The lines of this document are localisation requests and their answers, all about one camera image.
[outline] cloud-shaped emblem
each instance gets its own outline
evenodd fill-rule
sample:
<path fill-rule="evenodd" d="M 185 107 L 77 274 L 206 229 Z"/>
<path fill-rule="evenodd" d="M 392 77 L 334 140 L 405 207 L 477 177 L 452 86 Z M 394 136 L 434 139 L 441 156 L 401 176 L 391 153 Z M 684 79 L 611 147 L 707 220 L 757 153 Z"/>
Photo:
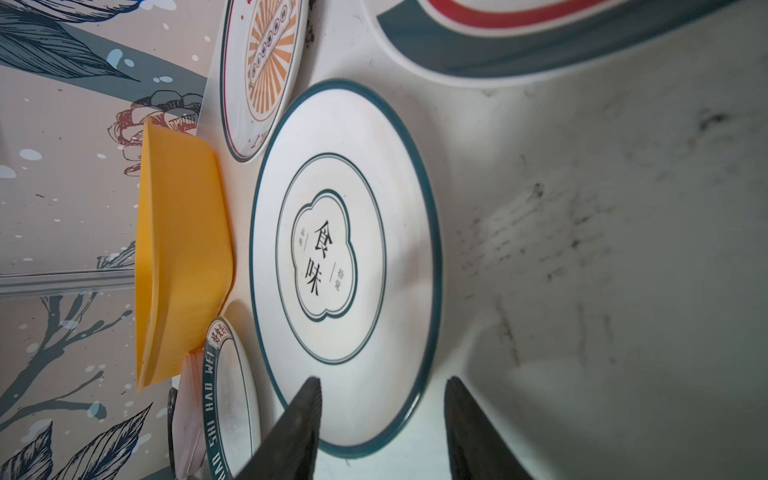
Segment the cloud-shaped emblem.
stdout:
<path fill-rule="evenodd" d="M 312 321 L 344 315 L 355 299 L 357 262 L 349 238 L 349 214 L 334 190 L 319 192 L 299 209 L 291 257 L 299 303 Z"/>

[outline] yellow plastic bin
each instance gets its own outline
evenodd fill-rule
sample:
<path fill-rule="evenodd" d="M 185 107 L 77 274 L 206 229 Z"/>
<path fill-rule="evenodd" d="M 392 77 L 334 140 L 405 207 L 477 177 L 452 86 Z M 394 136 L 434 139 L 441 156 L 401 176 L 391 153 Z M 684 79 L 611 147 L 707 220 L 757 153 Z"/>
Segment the yellow plastic bin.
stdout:
<path fill-rule="evenodd" d="M 233 255 L 215 153 L 147 120 L 136 232 L 137 388 L 181 373 L 232 285 Z"/>

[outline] white plate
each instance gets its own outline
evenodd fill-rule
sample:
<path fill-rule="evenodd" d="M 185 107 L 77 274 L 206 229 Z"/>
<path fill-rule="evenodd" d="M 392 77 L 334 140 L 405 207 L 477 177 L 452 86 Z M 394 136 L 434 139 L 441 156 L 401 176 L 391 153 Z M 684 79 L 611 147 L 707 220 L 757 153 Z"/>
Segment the white plate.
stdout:
<path fill-rule="evenodd" d="M 384 100 L 344 80 L 296 99 L 261 166 L 250 248 L 257 332 L 283 406 L 317 376 L 320 448 L 380 449 L 425 387 L 442 301 L 429 180 Z"/>
<path fill-rule="evenodd" d="M 221 121 L 248 161 L 285 110 L 306 30 L 307 0 L 229 0 L 221 46 Z"/>
<path fill-rule="evenodd" d="M 259 403 L 243 344 L 220 316 L 205 339 L 203 422 L 213 477 L 236 477 L 261 444 Z"/>
<path fill-rule="evenodd" d="M 536 81 L 678 28 L 735 0 L 361 0 L 384 51 L 459 87 Z"/>

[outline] red flower drawing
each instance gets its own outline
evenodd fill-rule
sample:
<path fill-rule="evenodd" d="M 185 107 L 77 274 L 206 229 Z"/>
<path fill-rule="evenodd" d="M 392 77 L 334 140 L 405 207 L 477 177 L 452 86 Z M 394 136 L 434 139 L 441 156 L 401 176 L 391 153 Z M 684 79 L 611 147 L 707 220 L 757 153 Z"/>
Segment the red flower drawing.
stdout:
<path fill-rule="evenodd" d="M 138 177 L 141 170 L 141 141 L 144 138 L 144 121 L 152 121 L 171 130 L 195 134 L 197 118 L 203 97 L 186 94 L 183 97 L 175 91 L 159 90 L 151 97 L 136 100 L 131 108 L 123 110 L 107 129 L 112 140 L 123 146 L 125 160 L 138 162 L 123 172 L 129 177 Z"/>

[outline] table surface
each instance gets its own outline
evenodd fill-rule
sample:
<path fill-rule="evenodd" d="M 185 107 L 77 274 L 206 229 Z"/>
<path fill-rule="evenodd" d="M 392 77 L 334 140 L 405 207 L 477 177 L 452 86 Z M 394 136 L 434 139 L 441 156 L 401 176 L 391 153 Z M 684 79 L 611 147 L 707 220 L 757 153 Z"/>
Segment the table surface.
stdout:
<path fill-rule="evenodd" d="M 341 77 L 392 105 L 429 172 L 446 277 L 409 423 L 365 458 L 320 452 L 316 478 L 448 478 L 453 375 L 536 478 L 767 473 L 768 3 L 494 89 L 400 67 L 358 0 L 311 5 L 293 96 Z M 282 407 L 250 304 L 261 159 L 227 150 L 218 55 L 197 131 L 220 159 L 236 258 L 223 314 L 247 350 L 266 435 Z"/>

